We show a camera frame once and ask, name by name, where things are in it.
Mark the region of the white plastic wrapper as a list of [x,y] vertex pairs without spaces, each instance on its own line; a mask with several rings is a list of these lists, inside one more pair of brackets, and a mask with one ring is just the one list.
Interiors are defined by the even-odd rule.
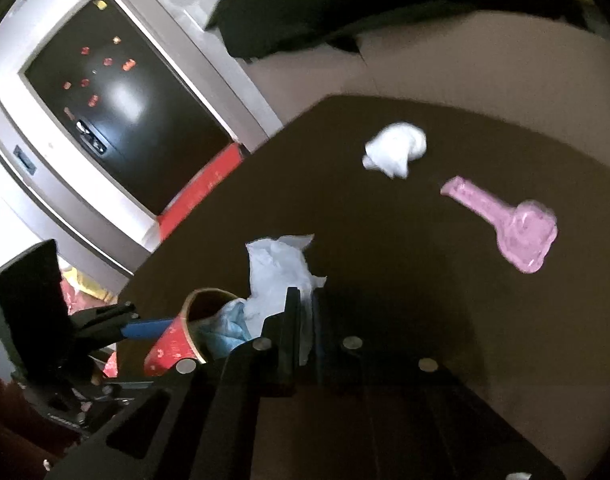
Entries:
[[261,238],[246,244],[250,265],[250,296],[244,318],[250,336],[262,334],[265,319],[284,311],[289,288],[299,291],[304,312],[300,315],[299,364],[306,365],[314,336],[312,295],[326,284],[325,276],[311,274],[304,251],[314,234]]

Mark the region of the red paper cup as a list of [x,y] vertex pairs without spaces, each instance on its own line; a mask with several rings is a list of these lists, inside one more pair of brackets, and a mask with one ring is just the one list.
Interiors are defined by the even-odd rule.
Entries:
[[251,339],[243,299],[219,288],[197,289],[154,342],[143,369],[148,377],[162,376],[183,359],[212,362]]

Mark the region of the pink plastic scoop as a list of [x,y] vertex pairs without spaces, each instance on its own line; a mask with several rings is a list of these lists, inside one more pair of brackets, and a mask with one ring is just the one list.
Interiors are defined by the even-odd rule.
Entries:
[[440,194],[449,196],[489,223],[500,254],[524,274],[534,274],[558,237],[558,219],[544,205],[526,200],[511,206],[460,176],[448,180]]

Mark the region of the red floor mat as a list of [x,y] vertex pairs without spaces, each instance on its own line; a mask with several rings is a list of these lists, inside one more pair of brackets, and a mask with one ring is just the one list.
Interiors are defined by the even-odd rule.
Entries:
[[244,155],[241,148],[240,144],[232,143],[220,152],[192,178],[163,213],[157,217],[161,240],[166,240],[191,211],[209,196],[237,166],[242,164]]

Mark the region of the dark brown low table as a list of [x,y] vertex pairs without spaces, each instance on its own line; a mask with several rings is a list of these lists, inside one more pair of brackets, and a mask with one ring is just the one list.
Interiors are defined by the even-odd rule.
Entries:
[[[408,122],[426,134],[407,179],[362,166],[364,146]],[[558,219],[544,265],[524,274],[494,229],[440,194],[460,176]],[[610,446],[610,129],[533,131],[461,108],[331,96],[306,110],[200,203],[122,290],[147,318],[218,287],[245,296],[253,240],[314,234],[324,290],[373,334],[383,377],[406,409],[411,375],[443,362],[571,479]]]

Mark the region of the crumpled white tissue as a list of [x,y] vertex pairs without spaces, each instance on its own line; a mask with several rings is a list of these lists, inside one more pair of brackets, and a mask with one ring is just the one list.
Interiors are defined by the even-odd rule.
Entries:
[[366,143],[362,166],[381,171],[391,179],[407,179],[410,162],[423,157],[426,149],[426,134],[421,128],[396,122]]

